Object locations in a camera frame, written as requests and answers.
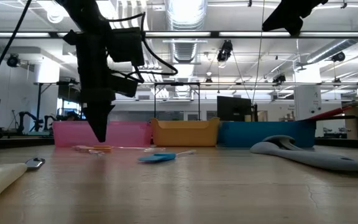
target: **door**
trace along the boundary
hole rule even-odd
[[[198,121],[198,112],[185,112],[185,121]]]

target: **plastic bin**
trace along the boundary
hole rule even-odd
[[[147,122],[111,121],[107,126],[106,142],[100,143],[87,121],[55,121],[53,133],[57,147],[149,147],[152,131]]]
[[[224,122],[219,129],[221,147],[252,147],[273,135],[287,135],[298,147],[313,147],[316,123],[297,122]]]
[[[219,118],[210,121],[159,121],[151,119],[156,146],[211,147],[216,145]]]

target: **pink plastic bin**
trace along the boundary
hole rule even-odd
[[[100,143],[87,121],[55,121],[53,135],[57,147],[149,147],[152,129],[147,122],[111,121],[107,126],[106,142]]]

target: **table surface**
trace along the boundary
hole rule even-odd
[[[358,149],[316,150],[358,159]],[[175,161],[137,162],[150,153],[2,149],[0,164],[47,162],[0,195],[0,224],[358,223],[358,172],[329,172],[245,149],[197,149]]]

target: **security camera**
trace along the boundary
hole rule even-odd
[[[18,54],[11,54],[11,56],[7,59],[7,66],[11,68],[17,68],[20,66],[20,59]]]

